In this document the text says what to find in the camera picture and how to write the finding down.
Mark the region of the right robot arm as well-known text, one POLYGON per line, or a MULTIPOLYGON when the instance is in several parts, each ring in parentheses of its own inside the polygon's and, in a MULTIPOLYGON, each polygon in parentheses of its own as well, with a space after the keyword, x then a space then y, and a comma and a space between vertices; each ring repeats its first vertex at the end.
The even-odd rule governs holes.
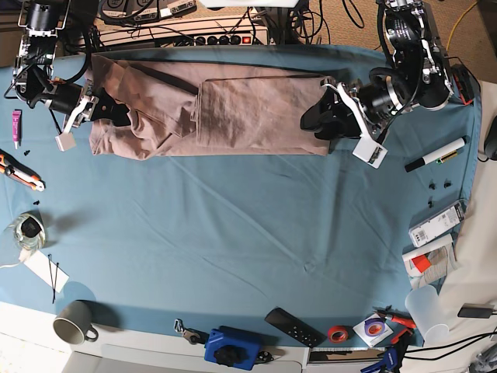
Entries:
POLYGON ((23 1, 18 26, 23 35, 12 71, 12 81, 6 89, 6 99, 20 99, 29 108, 43 103, 55 119, 64 115, 64 125, 54 125, 58 134, 69 125, 78 127, 83 122, 109 120, 117 127, 130 125, 129 109, 118 103, 102 87, 96 88, 91 79, 84 85, 77 81, 90 68, 92 58, 88 28, 70 12, 69 1, 23 1), (60 32, 68 19, 74 20, 84 39, 85 60, 80 70, 70 78, 54 76, 54 59, 60 32))

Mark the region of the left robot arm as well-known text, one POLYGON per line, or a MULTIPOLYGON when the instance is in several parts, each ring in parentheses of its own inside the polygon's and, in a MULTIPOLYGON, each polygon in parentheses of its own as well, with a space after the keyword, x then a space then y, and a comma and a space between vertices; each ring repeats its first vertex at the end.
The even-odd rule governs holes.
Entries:
POLYGON ((325 93, 302 115, 301 130, 322 140, 368 134, 383 143, 403 113, 446 106, 454 89, 431 8, 422 1, 379 1, 377 33, 386 65, 371 69, 367 84, 323 79, 325 93))

